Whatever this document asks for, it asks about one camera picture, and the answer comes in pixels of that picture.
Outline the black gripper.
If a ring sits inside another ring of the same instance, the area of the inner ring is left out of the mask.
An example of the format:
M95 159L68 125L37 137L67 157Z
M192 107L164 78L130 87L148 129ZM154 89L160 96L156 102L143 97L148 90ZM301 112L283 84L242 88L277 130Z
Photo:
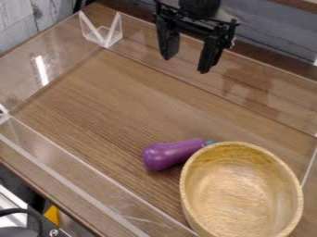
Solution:
M239 26L238 19L227 14L222 0L154 0L158 28L158 47L164 60L179 50L179 32L206 37L208 34L233 38ZM196 70L206 74L218 64L223 44L218 36L208 35L199 56Z

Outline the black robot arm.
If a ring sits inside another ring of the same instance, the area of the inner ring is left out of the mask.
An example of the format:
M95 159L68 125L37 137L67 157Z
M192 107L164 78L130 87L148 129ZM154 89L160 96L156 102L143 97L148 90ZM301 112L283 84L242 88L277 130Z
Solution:
M222 0L154 0L158 48L164 60L179 52L180 34L203 40L196 70L200 74L218 64L235 41L238 19L221 9Z

